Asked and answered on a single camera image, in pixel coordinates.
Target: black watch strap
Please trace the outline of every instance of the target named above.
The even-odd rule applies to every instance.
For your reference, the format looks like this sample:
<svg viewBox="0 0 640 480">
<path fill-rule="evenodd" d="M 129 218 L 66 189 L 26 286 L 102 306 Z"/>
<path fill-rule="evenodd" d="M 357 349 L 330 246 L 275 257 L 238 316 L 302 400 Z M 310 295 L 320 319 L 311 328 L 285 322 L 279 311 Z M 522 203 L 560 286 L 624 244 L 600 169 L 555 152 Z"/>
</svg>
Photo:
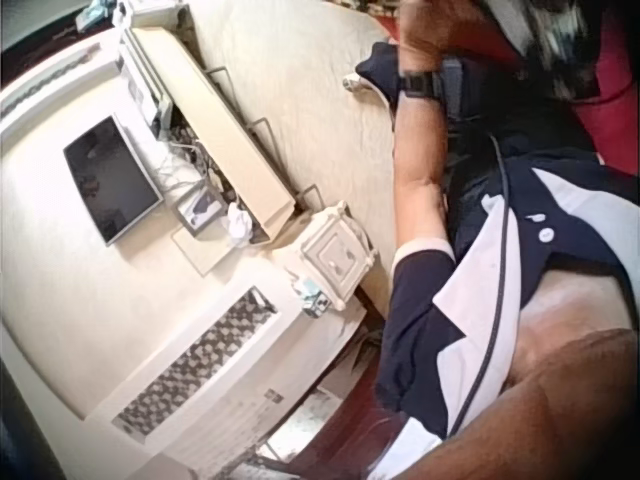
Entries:
<svg viewBox="0 0 640 480">
<path fill-rule="evenodd" d="M 404 72 L 400 75 L 400 90 L 409 98 L 440 100 L 434 72 Z"/>
</svg>

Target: beige carpet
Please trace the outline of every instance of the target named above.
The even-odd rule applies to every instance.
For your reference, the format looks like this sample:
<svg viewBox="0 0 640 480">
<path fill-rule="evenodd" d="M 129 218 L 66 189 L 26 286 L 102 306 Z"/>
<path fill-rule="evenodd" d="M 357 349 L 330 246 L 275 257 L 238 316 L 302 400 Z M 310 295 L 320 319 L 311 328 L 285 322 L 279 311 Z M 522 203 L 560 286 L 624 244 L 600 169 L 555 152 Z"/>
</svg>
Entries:
<svg viewBox="0 0 640 480">
<path fill-rule="evenodd" d="M 191 0 L 203 60 L 226 66 L 247 121 L 267 117 L 293 187 L 344 199 L 380 262 L 364 288 L 386 313 L 394 247 L 391 122 L 341 80 L 386 37 L 372 18 L 319 0 Z M 224 73 L 214 77 L 232 96 Z M 265 144 L 273 150 L 259 127 Z"/>
</svg>

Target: wrist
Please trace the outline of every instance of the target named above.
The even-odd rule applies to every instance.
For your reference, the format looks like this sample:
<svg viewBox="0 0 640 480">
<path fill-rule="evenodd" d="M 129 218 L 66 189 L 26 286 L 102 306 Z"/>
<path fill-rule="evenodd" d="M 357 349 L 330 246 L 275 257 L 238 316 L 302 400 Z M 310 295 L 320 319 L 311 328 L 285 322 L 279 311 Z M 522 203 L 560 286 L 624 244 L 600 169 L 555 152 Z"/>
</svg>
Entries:
<svg viewBox="0 0 640 480">
<path fill-rule="evenodd" d="M 398 47 L 398 69 L 403 72 L 435 72 L 440 70 L 442 58 L 439 52 L 423 52 L 410 47 Z"/>
</svg>

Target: photo frame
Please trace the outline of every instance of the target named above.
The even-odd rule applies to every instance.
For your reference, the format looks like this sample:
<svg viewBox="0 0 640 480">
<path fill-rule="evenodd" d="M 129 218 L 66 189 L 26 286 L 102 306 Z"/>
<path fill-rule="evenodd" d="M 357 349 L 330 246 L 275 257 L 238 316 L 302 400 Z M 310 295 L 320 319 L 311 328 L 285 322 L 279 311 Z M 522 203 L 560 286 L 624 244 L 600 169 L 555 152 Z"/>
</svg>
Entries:
<svg viewBox="0 0 640 480">
<path fill-rule="evenodd" d="M 222 194 L 206 180 L 196 183 L 172 205 L 180 223 L 194 237 L 226 215 L 227 207 Z"/>
</svg>

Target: shirt sleeve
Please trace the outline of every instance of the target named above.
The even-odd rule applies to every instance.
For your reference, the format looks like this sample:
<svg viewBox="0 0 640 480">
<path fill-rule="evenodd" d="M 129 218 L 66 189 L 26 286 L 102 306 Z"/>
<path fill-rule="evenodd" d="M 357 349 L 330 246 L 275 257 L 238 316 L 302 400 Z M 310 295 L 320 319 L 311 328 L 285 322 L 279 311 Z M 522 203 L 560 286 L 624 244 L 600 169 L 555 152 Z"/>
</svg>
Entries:
<svg viewBox="0 0 640 480">
<path fill-rule="evenodd" d="M 376 381 L 385 408 L 404 411 L 441 438 L 448 414 L 437 356 L 464 335 L 433 305 L 433 297 L 454 270 L 453 252 L 444 240 L 417 239 L 398 249 Z"/>
</svg>

